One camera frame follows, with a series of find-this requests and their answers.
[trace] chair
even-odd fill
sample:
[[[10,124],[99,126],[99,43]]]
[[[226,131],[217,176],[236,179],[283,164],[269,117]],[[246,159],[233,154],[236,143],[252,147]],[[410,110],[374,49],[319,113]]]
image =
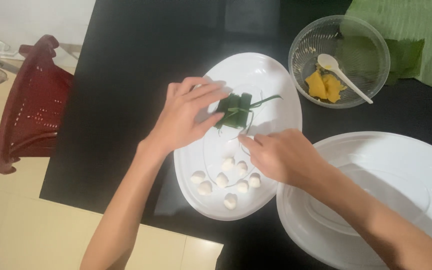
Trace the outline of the chair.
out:
[[[14,173],[21,157],[49,157],[56,143],[73,75],[56,66],[58,41],[44,35],[21,45],[25,60],[11,87],[0,123],[0,174]]]

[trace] white plastic spoon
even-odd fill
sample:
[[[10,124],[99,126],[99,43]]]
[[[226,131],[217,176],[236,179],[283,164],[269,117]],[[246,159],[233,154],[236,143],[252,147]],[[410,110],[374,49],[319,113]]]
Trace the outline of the white plastic spoon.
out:
[[[354,83],[352,83],[348,77],[346,77],[343,71],[339,69],[338,61],[336,61],[334,57],[329,54],[322,53],[318,56],[318,64],[324,69],[334,72],[339,78],[341,78],[341,80],[343,80],[343,82],[353,89],[356,94],[362,97],[369,104],[373,103],[373,101],[367,95],[364,95],[364,93],[356,85],[354,85]]]

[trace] white oval plate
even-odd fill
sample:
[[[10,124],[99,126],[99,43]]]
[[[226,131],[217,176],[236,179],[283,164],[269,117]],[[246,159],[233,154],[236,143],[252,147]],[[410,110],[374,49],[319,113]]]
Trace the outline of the white oval plate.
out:
[[[207,72],[205,78],[225,83],[225,90],[241,95],[252,94],[251,103],[279,94],[283,99],[273,99],[254,109],[254,120],[249,135],[268,134],[287,128],[298,128],[303,125],[301,105],[296,87],[288,71],[276,60],[258,53],[241,53],[228,57]],[[218,103],[205,109],[197,121],[204,120],[208,112],[214,111]],[[276,194],[278,183],[265,177],[250,162],[237,139],[240,131],[223,126],[221,132],[212,127],[206,135],[194,143],[174,151],[174,166],[177,182],[188,203],[198,212],[221,221],[232,221],[244,218],[265,205]],[[234,156],[236,163],[244,161],[248,173],[243,177],[237,169],[224,172],[229,178],[229,186],[219,188],[214,180],[221,172],[224,157]],[[213,193],[209,196],[198,194],[198,185],[190,177],[195,171],[204,171],[206,179],[212,183]],[[234,184],[243,178],[248,180],[252,173],[261,175],[261,187],[249,188],[248,193],[238,193]],[[228,210],[223,204],[228,193],[237,195],[237,206]]]
[[[353,132],[314,144],[321,156],[432,237],[432,146],[385,132]],[[386,269],[336,212],[303,190],[279,184],[279,218],[293,241],[339,269]]]

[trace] plastic bowl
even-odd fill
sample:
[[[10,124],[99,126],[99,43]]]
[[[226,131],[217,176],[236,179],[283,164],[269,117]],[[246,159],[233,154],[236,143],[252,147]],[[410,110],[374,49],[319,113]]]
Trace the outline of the plastic bowl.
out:
[[[289,73],[296,88],[318,105],[343,109],[365,102],[349,87],[339,93],[341,99],[335,103],[309,95],[309,86],[304,80],[316,70],[317,57],[322,53],[336,58],[342,72],[369,98],[374,97],[386,82],[390,68],[389,50],[374,27],[350,16],[321,18],[301,30],[288,57]]]

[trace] black table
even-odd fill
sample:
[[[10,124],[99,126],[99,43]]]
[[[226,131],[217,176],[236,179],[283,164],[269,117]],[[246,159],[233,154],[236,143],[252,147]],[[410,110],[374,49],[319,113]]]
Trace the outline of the black table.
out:
[[[166,87],[202,76],[241,52],[285,67],[293,39],[310,22],[344,14],[349,1],[97,0],[76,68],[57,147],[40,198],[103,213],[136,146],[161,111]],[[416,80],[385,86],[373,100],[329,109],[299,96],[313,143],[353,131],[384,131],[432,145],[432,88]],[[217,221],[196,212],[177,184],[170,155],[142,223],[224,244],[221,269],[331,269],[291,241],[276,200],[249,217]]]

